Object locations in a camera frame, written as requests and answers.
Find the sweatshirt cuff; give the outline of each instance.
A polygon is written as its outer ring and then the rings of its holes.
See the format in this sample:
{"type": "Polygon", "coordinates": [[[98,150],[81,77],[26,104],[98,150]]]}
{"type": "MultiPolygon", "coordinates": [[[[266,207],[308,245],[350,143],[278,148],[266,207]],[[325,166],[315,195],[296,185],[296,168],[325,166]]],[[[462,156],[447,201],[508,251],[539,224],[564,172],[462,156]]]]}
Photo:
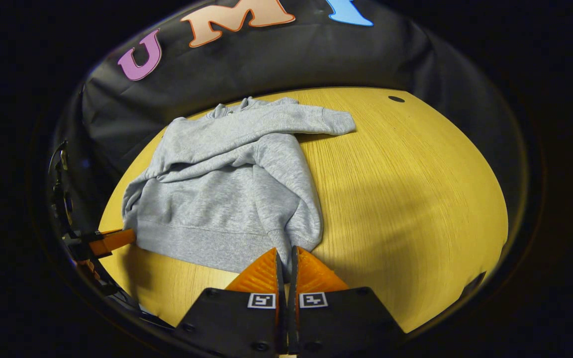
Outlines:
{"type": "Polygon", "coordinates": [[[355,130],[355,121],[348,112],[333,111],[322,107],[322,120],[334,134],[346,134],[355,130]]]}

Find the purple letter u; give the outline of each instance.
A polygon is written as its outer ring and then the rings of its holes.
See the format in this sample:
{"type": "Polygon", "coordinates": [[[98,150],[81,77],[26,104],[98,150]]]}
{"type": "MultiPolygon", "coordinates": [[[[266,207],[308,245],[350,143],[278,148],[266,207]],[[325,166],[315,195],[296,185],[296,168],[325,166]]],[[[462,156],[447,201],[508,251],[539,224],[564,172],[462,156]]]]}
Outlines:
{"type": "Polygon", "coordinates": [[[145,45],[145,50],[147,54],[150,55],[150,58],[147,59],[147,62],[143,66],[137,65],[136,61],[134,61],[134,56],[132,56],[134,53],[133,47],[125,52],[125,55],[118,60],[118,64],[123,68],[123,73],[125,73],[128,79],[132,81],[144,79],[159,65],[162,55],[161,44],[156,38],[156,34],[159,33],[159,30],[160,29],[153,30],[151,34],[148,34],[139,42],[141,45],[145,45]]]}

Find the foam letter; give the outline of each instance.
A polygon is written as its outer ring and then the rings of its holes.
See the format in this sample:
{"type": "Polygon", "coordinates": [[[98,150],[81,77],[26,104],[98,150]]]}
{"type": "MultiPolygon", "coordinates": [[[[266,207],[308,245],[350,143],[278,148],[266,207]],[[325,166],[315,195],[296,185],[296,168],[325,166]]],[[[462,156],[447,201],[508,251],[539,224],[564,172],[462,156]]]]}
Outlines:
{"type": "Polygon", "coordinates": [[[333,13],[328,17],[337,22],[352,23],[353,25],[373,26],[373,23],[366,20],[353,5],[353,0],[327,0],[333,13]]]}
{"type": "Polygon", "coordinates": [[[128,79],[132,81],[144,79],[159,65],[162,55],[161,44],[156,38],[156,34],[159,33],[159,30],[160,29],[154,30],[139,42],[141,45],[145,45],[145,50],[147,54],[150,55],[150,58],[147,59],[147,62],[143,66],[137,65],[136,61],[134,61],[134,56],[132,56],[134,53],[133,47],[125,52],[125,55],[118,60],[118,64],[123,68],[123,73],[125,73],[128,79]]]}
{"type": "Polygon", "coordinates": [[[191,25],[193,41],[189,43],[189,47],[202,46],[222,36],[222,31],[211,28],[212,22],[230,31],[240,30],[249,11],[253,16],[249,22],[252,27],[278,25],[295,20],[295,16],[287,13],[279,0],[240,0],[234,7],[210,5],[180,19],[189,21],[191,25]]]}

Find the gray sweatshirt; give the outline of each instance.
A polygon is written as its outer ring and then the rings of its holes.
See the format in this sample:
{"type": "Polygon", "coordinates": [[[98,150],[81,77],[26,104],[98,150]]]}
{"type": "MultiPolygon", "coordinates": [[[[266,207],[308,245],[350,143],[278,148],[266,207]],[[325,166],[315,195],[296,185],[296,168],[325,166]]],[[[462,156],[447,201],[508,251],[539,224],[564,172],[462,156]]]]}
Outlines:
{"type": "Polygon", "coordinates": [[[198,120],[169,124],[150,166],[123,196],[124,227],[142,249],[241,272],[272,247],[290,272],[294,245],[321,240],[320,203],[292,133],[340,135],[347,112],[292,98],[219,104],[198,120]]]}

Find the cable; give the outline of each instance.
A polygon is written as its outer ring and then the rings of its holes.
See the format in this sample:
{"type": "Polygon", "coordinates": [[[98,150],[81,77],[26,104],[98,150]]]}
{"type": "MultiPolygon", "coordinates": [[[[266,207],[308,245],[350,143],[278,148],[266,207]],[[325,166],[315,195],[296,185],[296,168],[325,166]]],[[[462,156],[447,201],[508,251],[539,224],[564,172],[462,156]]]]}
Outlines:
{"type": "Polygon", "coordinates": [[[57,152],[59,152],[59,150],[63,150],[66,145],[68,145],[68,141],[64,140],[58,147],[57,149],[54,150],[54,152],[52,152],[52,156],[50,157],[50,164],[48,165],[48,175],[50,175],[52,173],[52,161],[54,160],[54,156],[57,155],[57,152]]]}
{"type": "Polygon", "coordinates": [[[139,319],[144,320],[145,322],[147,322],[147,323],[149,323],[149,324],[153,324],[154,326],[159,326],[159,327],[161,327],[161,328],[168,329],[169,331],[175,331],[175,330],[176,330],[175,328],[169,328],[169,327],[161,326],[160,324],[157,324],[157,323],[154,323],[154,322],[152,322],[152,321],[146,320],[146,319],[144,319],[143,317],[139,317],[139,319]]]}
{"type": "Polygon", "coordinates": [[[127,306],[134,308],[134,310],[138,310],[141,313],[145,313],[145,311],[141,310],[140,306],[137,307],[137,306],[134,306],[134,304],[129,303],[129,299],[127,299],[127,296],[123,293],[123,290],[120,287],[118,287],[118,286],[114,286],[114,287],[118,288],[118,293],[121,294],[121,296],[123,296],[123,298],[121,299],[120,297],[117,296],[117,294],[113,294],[112,297],[114,297],[115,299],[118,299],[122,303],[127,304],[127,306]]]}

